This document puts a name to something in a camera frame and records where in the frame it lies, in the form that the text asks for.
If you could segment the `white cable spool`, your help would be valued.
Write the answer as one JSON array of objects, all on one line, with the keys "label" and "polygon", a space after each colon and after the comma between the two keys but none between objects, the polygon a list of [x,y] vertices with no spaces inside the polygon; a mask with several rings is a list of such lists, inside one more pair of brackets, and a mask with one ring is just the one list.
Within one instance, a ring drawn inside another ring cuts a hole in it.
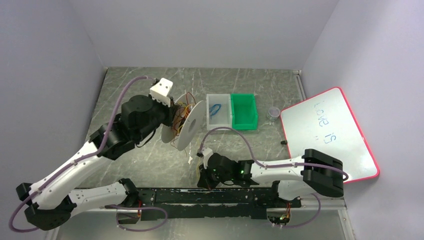
[{"label": "white cable spool", "polygon": [[179,110],[177,110],[173,125],[162,127],[161,140],[163,143],[183,151],[191,143],[204,122],[206,102],[197,100],[192,93],[187,92],[181,95],[175,103],[179,105]]}]

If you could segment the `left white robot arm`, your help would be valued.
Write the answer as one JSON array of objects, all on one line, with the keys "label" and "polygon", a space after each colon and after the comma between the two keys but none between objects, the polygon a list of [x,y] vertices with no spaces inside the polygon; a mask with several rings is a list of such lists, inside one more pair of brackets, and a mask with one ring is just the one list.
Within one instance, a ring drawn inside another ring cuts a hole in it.
[{"label": "left white robot arm", "polygon": [[47,177],[16,188],[19,209],[33,230],[49,231],[70,218],[98,207],[135,207],[139,191],[129,178],[91,189],[78,186],[91,174],[123,154],[142,147],[164,125],[171,126],[177,106],[172,97],[136,95],[119,99],[109,122],[102,125],[80,150]]}]

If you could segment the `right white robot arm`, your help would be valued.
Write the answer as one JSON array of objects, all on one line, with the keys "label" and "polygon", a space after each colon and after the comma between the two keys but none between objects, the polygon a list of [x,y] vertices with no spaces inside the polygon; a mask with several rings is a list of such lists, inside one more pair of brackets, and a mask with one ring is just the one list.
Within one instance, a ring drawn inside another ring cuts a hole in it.
[{"label": "right white robot arm", "polygon": [[314,193],[331,198],[344,196],[346,173],[342,161],[316,149],[276,161],[235,161],[210,148],[204,148],[199,156],[199,188],[211,190],[226,182],[243,188],[276,184],[278,197],[287,201]]}]

